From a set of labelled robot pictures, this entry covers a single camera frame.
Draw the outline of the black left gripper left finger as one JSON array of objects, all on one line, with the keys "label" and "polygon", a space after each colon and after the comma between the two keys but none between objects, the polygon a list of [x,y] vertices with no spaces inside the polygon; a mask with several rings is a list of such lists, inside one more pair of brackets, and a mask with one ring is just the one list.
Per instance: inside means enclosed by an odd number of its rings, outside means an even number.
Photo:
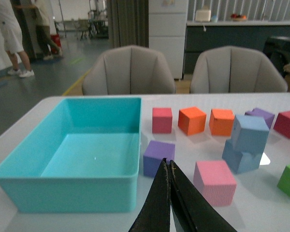
[{"label": "black left gripper left finger", "polygon": [[130,232],[168,232],[170,230],[171,186],[166,158],[163,158],[145,203]]}]

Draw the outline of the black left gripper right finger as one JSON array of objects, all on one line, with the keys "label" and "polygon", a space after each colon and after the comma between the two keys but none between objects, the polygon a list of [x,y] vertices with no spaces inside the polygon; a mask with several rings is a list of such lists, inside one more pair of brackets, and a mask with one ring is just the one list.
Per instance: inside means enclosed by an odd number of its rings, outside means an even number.
[{"label": "black left gripper right finger", "polygon": [[179,232],[234,232],[232,227],[195,188],[179,166],[168,165],[171,205]]}]

